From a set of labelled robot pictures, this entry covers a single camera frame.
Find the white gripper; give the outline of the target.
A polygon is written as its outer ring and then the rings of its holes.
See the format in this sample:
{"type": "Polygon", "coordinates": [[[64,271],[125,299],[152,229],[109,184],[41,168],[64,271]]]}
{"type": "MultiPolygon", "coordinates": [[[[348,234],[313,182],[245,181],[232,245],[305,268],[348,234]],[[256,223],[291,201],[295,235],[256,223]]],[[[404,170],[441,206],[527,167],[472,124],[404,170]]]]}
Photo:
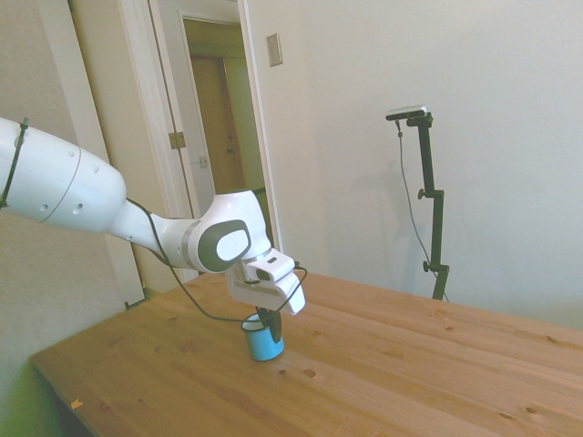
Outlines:
{"type": "Polygon", "coordinates": [[[274,343],[282,338],[281,314],[295,315],[305,306],[300,280],[291,272],[276,282],[261,281],[259,284],[247,284],[235,269],[229,269],[226,274],[228,291],[231,297],[243,303],[259,307],[257,315],[263,327],[269,327],[274,343]]]}

